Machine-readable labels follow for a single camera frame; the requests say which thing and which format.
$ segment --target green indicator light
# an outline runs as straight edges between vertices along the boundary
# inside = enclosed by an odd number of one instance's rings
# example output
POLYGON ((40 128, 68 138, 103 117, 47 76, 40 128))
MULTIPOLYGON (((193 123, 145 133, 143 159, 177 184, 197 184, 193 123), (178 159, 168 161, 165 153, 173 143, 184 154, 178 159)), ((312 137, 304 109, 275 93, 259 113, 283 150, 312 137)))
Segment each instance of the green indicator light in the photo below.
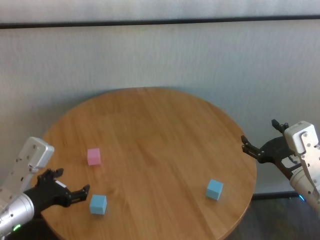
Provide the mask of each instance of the green indicator light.
POLYGON ((13 228, 13 231, 14 231, 14 232, 17 231, 20 227, 21 227, 21 224, 18 224, 17 226, 15 226, 15 227, 13 228))

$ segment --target white wall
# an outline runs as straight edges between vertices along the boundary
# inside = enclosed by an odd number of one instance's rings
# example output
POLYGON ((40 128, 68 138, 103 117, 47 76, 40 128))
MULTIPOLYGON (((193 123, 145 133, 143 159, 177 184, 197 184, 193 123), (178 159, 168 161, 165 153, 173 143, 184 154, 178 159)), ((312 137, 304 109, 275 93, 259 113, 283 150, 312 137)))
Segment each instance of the white wall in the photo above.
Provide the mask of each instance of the white wall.
POLYGON ((0 23, 318 15, 319 0, 1 0, 0 23))
MULTIPOLYGON (((0 30, 0 180, 28 136, 114 89, 192 93, 225 110, 257 145, 278 136, 272 118, 318 127, 319 23, 0 30)), ((274 166, 258 166, 257 193, 289 189, 274 166)))

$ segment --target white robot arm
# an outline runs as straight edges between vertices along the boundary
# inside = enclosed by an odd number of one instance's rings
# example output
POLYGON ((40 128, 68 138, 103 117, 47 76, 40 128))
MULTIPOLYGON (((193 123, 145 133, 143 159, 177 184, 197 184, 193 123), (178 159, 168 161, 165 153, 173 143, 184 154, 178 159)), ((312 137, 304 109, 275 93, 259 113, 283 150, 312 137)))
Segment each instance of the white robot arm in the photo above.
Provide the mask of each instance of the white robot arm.
POLYGON ((243 152, 261 164, 275 164, 300 198, 320 214, 320 145, 315 127, 306 121, 289 127, 287 123, 279 124, 275 119, 272 126, 282 136, 268 141, 261 148, 253 146, 242 136, 243 152), (286 167, 284 159, 290 159, 294 166, 286 167))
POLYGON ((284 137, 301 162, 301 166, 293 172, 290 184, 320 213, 320 145, 315 127, 301 121, 287 128, 284 137))
POLYGON ((0 213, 27 189, 34 174, 47 165, 54 151, 53 146, 39 138, 27 139, 11 172, 0 187, 0 213))
POLYGON ((37 184, 27 189, 31 178, 47 165, 53 153, 53 146, 39 138, 30 137, 15 159, 13 169, 0 186, 1 240, 52 205, 67 208, 87 199, 89 185, 71 192, 56 180, 63 174, 62 168, 47 169, 37 177, 37 184))

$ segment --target wooden tabletop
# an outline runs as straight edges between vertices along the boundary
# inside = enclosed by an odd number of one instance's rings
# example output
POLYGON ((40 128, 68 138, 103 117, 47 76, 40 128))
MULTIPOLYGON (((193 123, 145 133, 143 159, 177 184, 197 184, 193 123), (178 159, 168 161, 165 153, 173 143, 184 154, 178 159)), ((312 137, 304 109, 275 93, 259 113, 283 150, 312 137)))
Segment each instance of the wooden tabletop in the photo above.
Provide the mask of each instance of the wooden tabletop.
POLYGON ((216 106, 163 88, 131 88, 90 99, 59 119, 44 139, 55 147, 48 168, 71 191, 90 184, 87 201, 43 212, 66 240, 217 240, 244 215, 256 162, 242 153, 243 134, 216 106), (102 164, 89 166, 87 150, 102 164), (224 183, 219 201, 205 196, 224 183), (92 215, 93 194, 108 197, 92 215))

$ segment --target light blue cube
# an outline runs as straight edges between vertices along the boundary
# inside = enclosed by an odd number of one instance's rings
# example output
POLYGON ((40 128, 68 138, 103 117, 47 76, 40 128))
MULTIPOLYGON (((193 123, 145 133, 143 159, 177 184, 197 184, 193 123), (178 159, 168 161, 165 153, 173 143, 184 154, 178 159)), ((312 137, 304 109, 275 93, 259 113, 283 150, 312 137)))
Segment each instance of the light blue cube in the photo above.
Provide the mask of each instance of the light blue cube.
POLYGON ((90 202, 92 214, 104 215, 107 209, 107 197, 104 195, 93 195, 90 202))
POLYGON ((211 179, 205 195, 211 199, 219 200, 223 187, 224 184, 222 182, 211 179))

